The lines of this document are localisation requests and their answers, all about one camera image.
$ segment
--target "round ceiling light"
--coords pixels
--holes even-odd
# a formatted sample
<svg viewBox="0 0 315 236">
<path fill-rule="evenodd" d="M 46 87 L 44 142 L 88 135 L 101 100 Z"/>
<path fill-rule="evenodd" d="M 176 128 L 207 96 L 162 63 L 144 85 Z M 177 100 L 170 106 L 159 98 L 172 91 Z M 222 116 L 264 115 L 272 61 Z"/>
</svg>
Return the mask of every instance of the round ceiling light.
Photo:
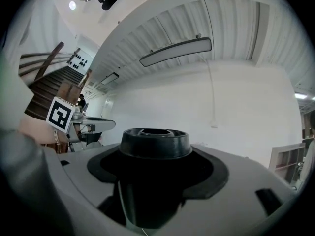
<svg viewBox="0 0 315 236">
<path fill-rule="evenodd" d="M 75 10 L 76 7 L 77 7 L 77 5 L 75 4 L 74 1 L 71 1 L 71 2 L 69 3 L 69 8 L 70 8 L 71 10 Z"/>
</svg>

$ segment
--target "white beam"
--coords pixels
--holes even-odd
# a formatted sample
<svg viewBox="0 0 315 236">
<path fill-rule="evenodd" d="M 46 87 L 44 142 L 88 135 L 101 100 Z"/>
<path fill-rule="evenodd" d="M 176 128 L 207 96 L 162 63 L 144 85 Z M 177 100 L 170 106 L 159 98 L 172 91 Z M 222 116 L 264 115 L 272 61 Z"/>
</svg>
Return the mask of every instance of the white beam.
<svg viewBox="0 0 315 236">
<path fill-rule="evenodd" d="M 263 59 L 267 53 L 269 40 L 274 25 L 275 8 L 261 3 L 259 9 L 259 25 L 256 44 L 252 54 L 252 60 L 256 66 L 261 66 Z"/>
</svg>

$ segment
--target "ceiling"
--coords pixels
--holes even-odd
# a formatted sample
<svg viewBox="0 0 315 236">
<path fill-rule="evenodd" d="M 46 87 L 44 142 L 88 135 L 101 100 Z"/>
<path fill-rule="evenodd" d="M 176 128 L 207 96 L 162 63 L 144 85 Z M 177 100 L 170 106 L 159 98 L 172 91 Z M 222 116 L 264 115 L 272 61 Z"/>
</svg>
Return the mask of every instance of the ceiling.
<svg viewBox="0 0 315 236">
<path fill-rule="evenodd" d="M 80 15 L 86 14 L 90 21 L 81 24 L 86 24 L 82 32 L 98 45 L 105 41 L 91 65 L 91 87 L 107 92 L 144 75 L 201 62 L 196 54 L 149 67 L 139 62 L 151 51 L 201 34 L 213 44 L 211 52 L 201 54 L 204 58 L 280 65 L 295 91 L 309 96 L 298 101 L 301 112 L 315 109 L 311 100 L 315 96 L 313 47 L 284 0 L 119 0 L 110 11 L 99 10 L 97 1 L 79 8 Z M 112 72 L 120 77 L 105 87 L 100 85 Z"/>
</svg>

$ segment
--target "rectangular light fixture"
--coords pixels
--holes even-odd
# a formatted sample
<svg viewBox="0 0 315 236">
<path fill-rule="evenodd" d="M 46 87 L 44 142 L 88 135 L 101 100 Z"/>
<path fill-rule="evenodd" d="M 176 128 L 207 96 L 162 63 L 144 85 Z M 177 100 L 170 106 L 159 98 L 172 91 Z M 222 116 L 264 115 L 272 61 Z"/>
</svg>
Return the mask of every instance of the rectangular light fixture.
<svg viewBox="0 0 315 236">
<path fill-rule="evenodd" d="M 103 85 L 107 85 L 108 83 L 110 83 L 110 82 L 112 82 L 118 78 L 119 78 L 119 75 L 117 73 L 112 73 L 109 76 L 107 76 L 101 83 Z"/>
<path fill-rule="evenodd" d="M 212 50 L 211 39 L 208 37 L 197 38 L 193 40 L 184 41 L 174 44 L 158 51 L 150 53 L 140 59 L 140 63 L 147 67 L 156 63 L 173 59 L 176 57 L 193 54 L 209 52 Z"/>
<path fill-rule="evenodd" d="M 295 98 L 304 100 L 307 97 L 307 95 L 302 93 L 295 93 Z"/>
</svg>

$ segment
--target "wooden staircase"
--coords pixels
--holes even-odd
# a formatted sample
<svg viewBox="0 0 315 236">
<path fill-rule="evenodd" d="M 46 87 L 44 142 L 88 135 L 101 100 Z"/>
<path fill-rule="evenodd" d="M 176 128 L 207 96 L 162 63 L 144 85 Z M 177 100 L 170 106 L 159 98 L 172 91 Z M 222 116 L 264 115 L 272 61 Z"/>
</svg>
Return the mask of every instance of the wooden staircase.
<svg viewBox="0 0 315 236">
<path fill-rule="evenodd" d="M 57 95 L 62 82 L 67 80 L 78 85 L 83 76 L 83 74 L 66 66 L 35 80 L 29 86 L 34 93 L 34 97 L 26 108 L 25 114 L 36 119 L 46 120 L 49 107 L 54 97 Z"/>
</svg>

